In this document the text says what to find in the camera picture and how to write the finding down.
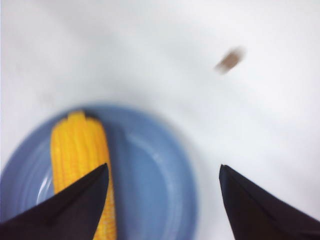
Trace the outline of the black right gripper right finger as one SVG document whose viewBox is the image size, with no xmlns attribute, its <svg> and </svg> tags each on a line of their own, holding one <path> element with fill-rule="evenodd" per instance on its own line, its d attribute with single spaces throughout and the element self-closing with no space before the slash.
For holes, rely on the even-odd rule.
<svg viewBox="0 0 320 240">
<path fill-rule="evenodd" d="M 236 240 L 318 240 L 320 222 L 276 198 L 228 165 L 219 182 Z"/>
</svg>

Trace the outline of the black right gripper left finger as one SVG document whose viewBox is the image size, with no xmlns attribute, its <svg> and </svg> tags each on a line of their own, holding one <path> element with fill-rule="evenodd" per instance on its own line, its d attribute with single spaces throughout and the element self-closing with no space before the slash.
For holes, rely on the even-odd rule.
<svg viewBox="0 0 320 240">
<path fill-rule="evenodd" d="M 102 164 L 41 204 L 1 223 L 2 240 L 91 240 L 105 206 L 109 169 Z"/>
</svg>

